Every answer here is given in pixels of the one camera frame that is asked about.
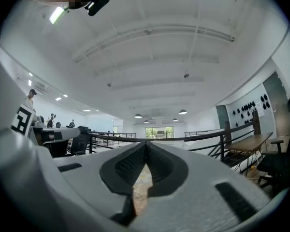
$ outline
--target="wooden table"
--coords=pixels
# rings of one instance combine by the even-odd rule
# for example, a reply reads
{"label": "wooden table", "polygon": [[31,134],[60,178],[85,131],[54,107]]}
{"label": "wooden table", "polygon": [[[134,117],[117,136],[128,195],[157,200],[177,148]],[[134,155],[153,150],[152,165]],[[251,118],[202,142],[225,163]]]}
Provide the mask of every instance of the wooden table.
{"label": "wooden table", "polygon": [[260,135],[249,136],[237,143],[226,145],[225,148],[235,151],[243,151],[253,153],[256,150],[260,150],[262,144],[272,136],[272,132]]}

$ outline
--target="black metal railing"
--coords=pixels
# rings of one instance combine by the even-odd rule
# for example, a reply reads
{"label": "black metal railing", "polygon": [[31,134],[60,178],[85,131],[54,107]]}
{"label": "black metal railing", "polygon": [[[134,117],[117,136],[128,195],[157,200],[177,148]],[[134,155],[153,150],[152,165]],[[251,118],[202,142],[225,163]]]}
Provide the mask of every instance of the black metal railing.
{"label": "black metal railing", "polygon": [[207,134],[209,131],[217,131],[219,129],[215,129],[215,130],[200,130],[200,131],[186,131],[185,132],[185,137],[193,137],[193,136],[199,136],[199,135],[205,135]]}
{"label": "black metal railing", "polygon": [[[95,139],[96,141],[99,140],[103,140],[103,144],[100,144],[99,146],[101,147],[105,147],[105,148],[111,148],[109,147],[109,143],[110,142],[129,142],[129,143],[137,143],[137,142],[150,142],[150,141],[184,141],[184,142],[191,142],[191,141],[198,141],[198,140],[204,140],[204,139],[209,139],[209,138],[215,138],[215,137],[219,137],[220,141],[218,144],[215,145],[210,145],[210,146],[206,146],[206,147],[201,147],[201,148],[196,148],[196,149],[190,149],[189,151],[200,151],[200,150],[204,150],[204,149],[208,149],[208,148],[213,148],[210,152],[209,152],[209,156],[211,157],[215,157],[217,158],[220,155],[220,160],[222,162],[229,161],[232,158],[235,158],[235,162],[237,161],[241,161],[244,160],[246,158],[249,157],[249,155],[243,155],[241,154],[241,152],[234,152],[232,151],[232,155],[227,156],[225,158],[225,153],[230,152],[231,150],[225,150],[225,145],[230,145],[233,141],[241,139],[243,137],[245,137],[246,135],[250,134],[250,133],[254,133],[254,134],[260,134],[261,133],[261,129],[260,129],[260,123],[259,123],[259,117],[258,117],[258,112],[255,111],[254,114],[254,119],[252,122],[236,127],[236,128],[232,128],[230,129],[230,124],[228,121],[226,121],[226,129],[222,130],[222,131],[218,131],[215,132],[216,130],[209,130],[212,131],[212,133],[208,133],[209,131],[201,131],[201,132],[206,132],[206,134],[202,134],[202,135],[196,135],[196,136],[191,136],[191,137],[180,137],[180,138],[161,138],[161,139],[151,139],[151,138],[135,138],[135,133],[120,133],[120,134],[124,134],[126,136],[122,137],[122,136],[114,136],[114,134],[119,134],[119,133],[109,133],[109,135],[107,135],[108,133],[104,133],[104,135],[102,135],[102,133],[99,132],[89,132],[91,134],[91,143],[90,143],[90,149],[89,151],[92,151],[92,144],[95,142],[92,141],[92,139]],[[254,129],[244,133],[243,135],[233,138],[231,136],[231,133],[236,132],[236,131],[240,131],[243,130],[245,128],[248,128],[250,126],[253,126]]]}
{"label": "black metal railing", "polygon": [[[136,133],[113,133],[113,132],[100,132],[100,131],[88,131],[88,134],[97,134],[102,136],[116,137],[116,138],[136,138]],[[90,140],[91,147],[104,147],[104,148],[114,148],[113,145],[119,145],[122,141],[119,140],[110,140],[98,138],[91,136]]]}

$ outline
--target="man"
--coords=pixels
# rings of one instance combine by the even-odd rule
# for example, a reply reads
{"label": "man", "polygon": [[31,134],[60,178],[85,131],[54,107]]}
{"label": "man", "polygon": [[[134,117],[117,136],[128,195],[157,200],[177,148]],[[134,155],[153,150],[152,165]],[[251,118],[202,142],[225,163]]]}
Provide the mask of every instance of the man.
{"label": "man", "polygon": [[49,120],[53,119],[54,118],[54,114],[50,114],[50,117],[48,117],[46,123],[48,123]]}
{"label": "man", "polygon": [[51,114],[51,117],[48,118],[47,121],[47,128],[52,128],[54,125],[54,114]]}
{"label": "man", "polygon": [[35,109],[33,108],[33,100],[32,98],[37,95],[37,93],[35,92],[34,89],[31,89],[30,92],[29,92],[29,95],[25,97],[25,102],[24,102],[24,105],[26,107],[28,107],[29,109],[35,111]]}
{"label": "man", "polygon": [[72,122],[69,124],[70,127],[75,127],[75,124],[74,124],[74,119],[72,119]]}

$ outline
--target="cap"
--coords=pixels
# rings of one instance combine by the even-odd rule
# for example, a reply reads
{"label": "cap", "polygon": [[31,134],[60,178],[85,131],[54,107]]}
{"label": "cap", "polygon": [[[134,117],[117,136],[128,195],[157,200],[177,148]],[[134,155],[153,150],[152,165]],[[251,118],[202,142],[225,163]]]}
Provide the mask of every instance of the cap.
{"label": "cap", "polygon": [[35,92],[34,89],[31,89],[30,92],[31,92],[32,94],[34,94],[34,95],[37,95],[37,92]]}

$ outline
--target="sign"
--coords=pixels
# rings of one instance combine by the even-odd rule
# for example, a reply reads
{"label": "sign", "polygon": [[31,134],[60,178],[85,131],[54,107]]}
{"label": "sign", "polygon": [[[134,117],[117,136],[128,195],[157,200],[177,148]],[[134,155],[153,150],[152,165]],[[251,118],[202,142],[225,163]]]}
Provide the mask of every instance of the sign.
{"label": "sign", "polygon": [[21,105],[14,117],[11,129],[20,132],[27,137],[34,114],[35,112],[33,110]]}

